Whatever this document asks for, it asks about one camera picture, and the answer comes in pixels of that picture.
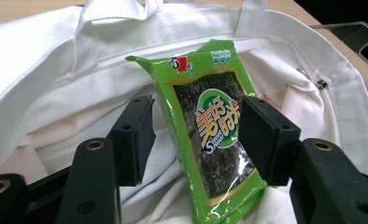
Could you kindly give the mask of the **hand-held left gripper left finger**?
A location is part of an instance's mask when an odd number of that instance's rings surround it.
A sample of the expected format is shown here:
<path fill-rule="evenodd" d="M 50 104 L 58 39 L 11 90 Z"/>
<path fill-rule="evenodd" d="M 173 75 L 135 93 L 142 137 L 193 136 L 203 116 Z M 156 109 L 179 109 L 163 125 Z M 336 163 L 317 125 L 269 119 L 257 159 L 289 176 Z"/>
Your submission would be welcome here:
<path fill-rule="evenodd" d="M 107 135 L 115 149 L 116 174 L 122 187 L 142 183 L 156 134 L 153 130 L 150 95 L 134 98 L 124 108 Z"/>

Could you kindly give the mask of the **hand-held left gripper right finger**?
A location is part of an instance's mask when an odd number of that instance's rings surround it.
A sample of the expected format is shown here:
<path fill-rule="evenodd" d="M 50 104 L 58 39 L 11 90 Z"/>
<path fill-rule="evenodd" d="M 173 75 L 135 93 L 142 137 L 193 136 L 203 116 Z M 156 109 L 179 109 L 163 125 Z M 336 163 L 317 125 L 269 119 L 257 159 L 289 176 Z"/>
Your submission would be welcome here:
<path fill-rule="evenodd" d="M 242 99 L 238 140 L 269 186 L 288 184 L 290 151 L 298 146 L 300 133 L 299 127 L 263 99 Z"/>

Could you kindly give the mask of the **green seaweed snack packet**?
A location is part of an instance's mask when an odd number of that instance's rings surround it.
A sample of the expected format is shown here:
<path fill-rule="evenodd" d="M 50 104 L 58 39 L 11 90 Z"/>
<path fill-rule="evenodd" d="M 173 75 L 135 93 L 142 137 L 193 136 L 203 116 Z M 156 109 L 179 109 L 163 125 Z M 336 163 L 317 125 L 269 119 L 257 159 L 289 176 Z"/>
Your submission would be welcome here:
<path fill-rule="evenodd" d="M 231 40 L 161 59 L 129 56 L 155 81 L 189 184 L 195 224 L 234 224 L 266 183 L 238 140 L 241 101 L 254 88 Z"/>

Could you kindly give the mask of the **white canvas tote bag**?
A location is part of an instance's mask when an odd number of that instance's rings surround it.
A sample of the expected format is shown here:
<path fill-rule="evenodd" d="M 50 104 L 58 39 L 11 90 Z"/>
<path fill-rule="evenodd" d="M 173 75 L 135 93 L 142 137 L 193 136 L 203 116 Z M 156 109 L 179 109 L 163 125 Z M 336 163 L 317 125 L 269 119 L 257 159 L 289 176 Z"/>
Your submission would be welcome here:
<path fill-rule="evenodd" d="M 234 224 L 368 224 L 368 93 L 323 36 L 266 0 L 241 7 L 88 0 L 0 25 L 0 223 L 195 224 L 189 184 L 151 75 L 231 40 L 257 97 L 301 129 L 290 178 Z M 143 181 L 119 183 L 108 133 L 150 95 L 156 134 Z"/>

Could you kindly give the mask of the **clear plastic zip bag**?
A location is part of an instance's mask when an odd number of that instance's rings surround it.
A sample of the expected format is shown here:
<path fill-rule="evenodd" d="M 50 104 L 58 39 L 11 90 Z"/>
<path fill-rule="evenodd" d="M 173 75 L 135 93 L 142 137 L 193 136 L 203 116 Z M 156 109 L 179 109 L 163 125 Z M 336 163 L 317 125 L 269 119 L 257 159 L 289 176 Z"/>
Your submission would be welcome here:
<path fill-rule="evenodd" d="M 368 64 L 368 23 L 364 21 L 311 25 L 315 30 L 328 30 Z"/>

